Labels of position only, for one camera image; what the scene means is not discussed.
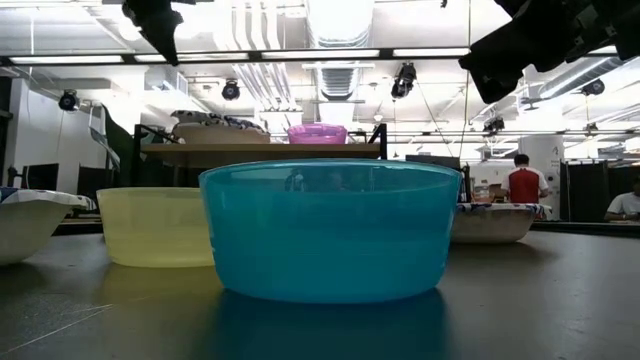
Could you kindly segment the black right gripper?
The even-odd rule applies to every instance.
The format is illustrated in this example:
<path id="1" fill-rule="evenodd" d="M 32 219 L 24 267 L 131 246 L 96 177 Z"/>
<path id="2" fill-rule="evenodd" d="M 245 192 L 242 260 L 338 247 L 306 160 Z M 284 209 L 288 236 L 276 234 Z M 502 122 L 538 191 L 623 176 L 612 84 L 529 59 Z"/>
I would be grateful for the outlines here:
<path id="1" fill-rule="evenodd" d="M 523 70 L 548 71 L 603 47 L 640 56 L 640 0 L 494 0 L 511 21 L 473 43 L 458 63 L 485 104 L 515 90 Z"/>

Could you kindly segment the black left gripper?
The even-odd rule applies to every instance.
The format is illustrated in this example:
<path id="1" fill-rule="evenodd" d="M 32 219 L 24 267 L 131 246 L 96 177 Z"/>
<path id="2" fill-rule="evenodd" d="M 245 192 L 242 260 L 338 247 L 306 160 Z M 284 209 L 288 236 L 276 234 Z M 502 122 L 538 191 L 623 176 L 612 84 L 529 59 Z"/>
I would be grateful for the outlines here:
<path id="1" fill-rule="evenodd" d="M 125 16 L 133 16 L 141 35 L 166 62 L 177 66 L 174 34 L 184 20 L 179 12 L 171 9 L 172 3 L 195 5 L 197 0 L 124 0 L 121 9 Z"/>

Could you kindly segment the blue patterned plate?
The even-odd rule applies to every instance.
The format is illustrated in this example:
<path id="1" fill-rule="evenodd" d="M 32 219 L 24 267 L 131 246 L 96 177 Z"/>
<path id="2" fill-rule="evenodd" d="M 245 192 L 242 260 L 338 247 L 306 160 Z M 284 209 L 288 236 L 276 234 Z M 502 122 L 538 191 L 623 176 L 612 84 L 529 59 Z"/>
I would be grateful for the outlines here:
<path id="1" fill-rule="evenodd" d="M 511 203 L 460 203 L 451 230 L 455 244 L 511 244 L 524 238 L 536 219 L 553 213 L 550 206 Z"/>

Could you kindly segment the purple translucent plastic bowl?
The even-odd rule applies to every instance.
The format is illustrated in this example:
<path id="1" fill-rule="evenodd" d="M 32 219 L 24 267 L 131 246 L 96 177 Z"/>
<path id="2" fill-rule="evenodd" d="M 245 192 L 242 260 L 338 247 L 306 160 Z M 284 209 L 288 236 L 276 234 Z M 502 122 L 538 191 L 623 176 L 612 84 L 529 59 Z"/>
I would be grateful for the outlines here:
<path id="1" fill-rule="evenodd" d="M 341 125 L 301 124 L 287 130 L 290 144 L 340 145 L 346 143 L 348 131 Z"/>

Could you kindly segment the blue translucent plastic bowl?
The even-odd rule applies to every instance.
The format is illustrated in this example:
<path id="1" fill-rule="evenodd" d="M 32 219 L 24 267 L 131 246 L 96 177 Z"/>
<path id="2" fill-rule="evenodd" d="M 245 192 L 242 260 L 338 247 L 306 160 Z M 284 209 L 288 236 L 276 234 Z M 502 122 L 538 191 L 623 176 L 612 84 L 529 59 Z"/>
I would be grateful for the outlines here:
<path id="1" fill-rule="evenodd" d="M 316 304 L 383 302 L 434 288 L 460 184 L 450 168 L 368 159 L 244 163 L 199 177 L 222 285 Z"/>

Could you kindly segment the white room pillar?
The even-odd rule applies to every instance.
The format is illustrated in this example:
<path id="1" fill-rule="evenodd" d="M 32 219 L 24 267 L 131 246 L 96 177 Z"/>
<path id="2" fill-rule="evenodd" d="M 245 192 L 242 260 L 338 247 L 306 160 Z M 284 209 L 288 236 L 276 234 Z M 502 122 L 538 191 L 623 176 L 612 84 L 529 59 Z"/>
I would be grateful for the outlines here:
<path id="1" fill-rule="evenodd" d="M 529 165 L 543 174 L 549 186 L 549 195 L 543 205 L 560 208 L 561 165 L 564 161 L 564 143 L 560 135 L 533 135 L 519 140 L 518 152 L 529 157 Z"/>

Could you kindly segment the black computer monitor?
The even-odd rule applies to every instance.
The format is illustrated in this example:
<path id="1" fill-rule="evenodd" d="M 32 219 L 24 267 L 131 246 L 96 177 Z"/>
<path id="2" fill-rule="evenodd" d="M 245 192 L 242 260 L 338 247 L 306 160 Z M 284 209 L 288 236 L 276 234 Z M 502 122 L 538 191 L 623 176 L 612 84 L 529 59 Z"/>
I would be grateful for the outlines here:
<path id="1" fill-rule="evenodd" d="M 470 184 L 470 168 L 468 165 L 464 165 L 459 157 L 406 155 L 405 160 L 410 162 L 438 165 L 457 170 L 462 173 L 463 184 L 465 186 Z"/>
<path id="2" fill-rule="evenodd" d="M 59 164 L 41 164 L 24 166 L 21 187 L 36 190 L 57 190 Z"/>
<path id="3" fill-rule="evenodd" d="M 97 192 L 115 186 L 119 173 L 114 169 L 79 167 L 77 194 L 97 201 Z"/>

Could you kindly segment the person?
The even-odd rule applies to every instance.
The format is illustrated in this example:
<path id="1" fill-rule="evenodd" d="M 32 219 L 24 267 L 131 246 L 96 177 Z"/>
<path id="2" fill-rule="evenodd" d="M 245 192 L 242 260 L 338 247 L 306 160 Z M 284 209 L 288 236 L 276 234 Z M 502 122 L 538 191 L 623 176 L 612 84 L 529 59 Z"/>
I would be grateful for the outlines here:
<path id="1" fill-rule="evenodd" d="M 529 166 L 530 159 L 526 154 L 514 157 L 514 168 L 509 171 L 501 184 L 511 203 L 538 204 L 541 198 L 549 193 L 549 185 L 544 175 Z"/>
<path id="2" fill-rule="evenodd" d="M 604 220 L 640 222 L 640 176 L 634 179 L 631 192 L 617 195 L 611 201 Z"/>

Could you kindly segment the black partition panel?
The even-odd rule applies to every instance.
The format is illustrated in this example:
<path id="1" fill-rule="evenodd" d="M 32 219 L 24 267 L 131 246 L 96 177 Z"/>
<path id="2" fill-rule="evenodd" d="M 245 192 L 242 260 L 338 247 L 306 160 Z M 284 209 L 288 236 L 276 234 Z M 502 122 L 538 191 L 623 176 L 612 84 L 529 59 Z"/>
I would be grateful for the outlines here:
<path id="1" fill-rule="evenodd" d="M 613 199 L 640 178 L 640 166 L 613 167 L 607 161 L 565 162 L 560 170 L 560 219 L 569 222 L 603 222 Z"/>

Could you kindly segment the black table mat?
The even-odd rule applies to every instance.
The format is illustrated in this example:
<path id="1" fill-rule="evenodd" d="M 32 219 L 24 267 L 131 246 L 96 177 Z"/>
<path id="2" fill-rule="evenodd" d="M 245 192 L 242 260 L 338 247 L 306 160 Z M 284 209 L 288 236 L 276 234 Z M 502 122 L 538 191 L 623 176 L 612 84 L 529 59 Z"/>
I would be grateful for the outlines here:
<path id="1" fill-rule="evenodd" d="M 640 240 L 532 232 L 454 246 L 401 301 L 309 305 L 210 267 L 113 264 L 99 235 L 0 268 L 0 360 L 640 360 Z"/>

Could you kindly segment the overhead frame light bar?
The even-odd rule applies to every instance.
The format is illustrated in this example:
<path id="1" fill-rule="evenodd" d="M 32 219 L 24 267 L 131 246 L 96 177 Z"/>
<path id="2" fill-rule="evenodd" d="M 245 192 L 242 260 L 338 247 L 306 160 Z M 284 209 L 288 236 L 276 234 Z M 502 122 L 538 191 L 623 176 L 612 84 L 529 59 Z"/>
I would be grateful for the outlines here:
<path id="1" fill-rule="evenodd" d="M 328 61 L 399 61 L 454 60 L 469 53 L 467 47 L 425 48 L 333 48 L 181 52 L 179 64 L 328 62 Z M 112 66 L 166 65 L 157 53 L 107 53 L 70 55 L 0 55 L 0 67 L 9 66 Z"/>

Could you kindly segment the wooden shelf with black frame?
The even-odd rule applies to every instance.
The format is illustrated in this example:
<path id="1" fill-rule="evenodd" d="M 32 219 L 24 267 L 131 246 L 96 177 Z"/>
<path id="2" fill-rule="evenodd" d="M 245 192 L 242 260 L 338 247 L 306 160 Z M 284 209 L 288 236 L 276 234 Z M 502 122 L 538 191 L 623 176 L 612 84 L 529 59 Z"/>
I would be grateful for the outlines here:
<path id="1" fill-rule="evenodd" d="M 134 127 L 133 154 L 129 181 L 133 186 L 140 184 L 142 176 L 142 154 L 160 159 L 175 168 L 172 184 L 188 185 L 188 170 L 212 169 L 221 166 L 256 161 L 309 159 L 309 158 L 368 158 L 388 157 L 388 130 L 385 123 L 375 127 L 372 134 L 356 131 L 356 136 L 365 139 L 363 143 L 344 145 L 321 144 L 180 144 L 167 137 L 163 144 L 143 144 L 144 134 L 156 134 L 152 128 L 138 124 Z"/>

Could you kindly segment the silver ceiling air duct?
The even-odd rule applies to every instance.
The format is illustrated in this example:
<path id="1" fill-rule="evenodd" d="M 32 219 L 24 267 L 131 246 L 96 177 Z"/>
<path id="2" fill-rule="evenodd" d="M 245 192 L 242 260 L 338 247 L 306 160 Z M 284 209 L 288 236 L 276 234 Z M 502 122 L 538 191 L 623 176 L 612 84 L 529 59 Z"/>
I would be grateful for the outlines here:
<path id="1" fill-rule="evenodd" d="M 374 0 L 305 0 L 309 45 L 314 49 L 366 48 Z M 354 93 L 361 67 L 357 61 L 320 64 L 316 82 L 329 101 L 347 101 Z"/>

